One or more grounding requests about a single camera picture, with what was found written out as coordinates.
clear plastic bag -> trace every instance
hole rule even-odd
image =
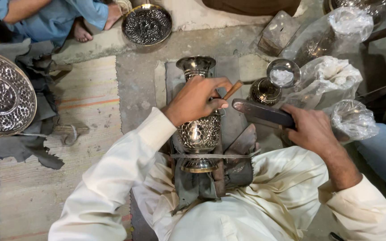
[[[329,115],[333,133],[340,141],[364,140],[379,133],[373,112],[356,100],[343,100],[323,111]]]
[[[287,103],[302,109],[324,109],[341,100],[352,100],[363,78],[348,60],[330,56],[317,58],[301,69],[302,79],[284,89],[276,108]]]
[[[280,57],[302,67],[321,56],[353,52],[373,30],[373,18],[356,7],[341,7],[316,20],[285,48]]]

white clothing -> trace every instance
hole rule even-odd
[[[157,108],[118,140],[68,197],[50,241],[123,240],[117,207],[132,188],[138,206],[160,241],[300,240],[327,204],[348,240],[386,240],[386,200],[365,178],[335,193],[321,158],[299,147],[253,158],[254,181],[220,201],[194,203],[174,216],[178,196],[171,169],[157,151],[176,128]]]

lap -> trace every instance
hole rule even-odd
[[[254,181],[228,195],[265,212],[288,232],[301,237],[319,209],[317,188],[328,180],[327,168],[313,152],[300,147],[276,150],[253,159]],[[159,240],[167,240],[185,212],[171,216],[178,196],[171,182],[171,169],[162,154],[145,182],[133,193],[147,223]]]

rug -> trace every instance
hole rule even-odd
[[[58,102],[58,123],[90,128],[71,147],[55,136],[44,142],[49,153],[65,163],[60,170],[41,166],[34,156],[25,163],[13,158],[0,162],[0,240],[47,240],[51,224],[59,219],[82,174],[123,136],[115,62],[116,57],[110,56],[74,64],[51,87]],[[131,239],[130,196],[118,213]]]

wrist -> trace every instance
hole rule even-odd
[[[182,125],[184,122],[180,119],[180,113],[175,113],[173,111],[173,108],[170,108],[169,106],[165,106],[161,112],[172,122],[172,124],[175,127],[179,127]]]

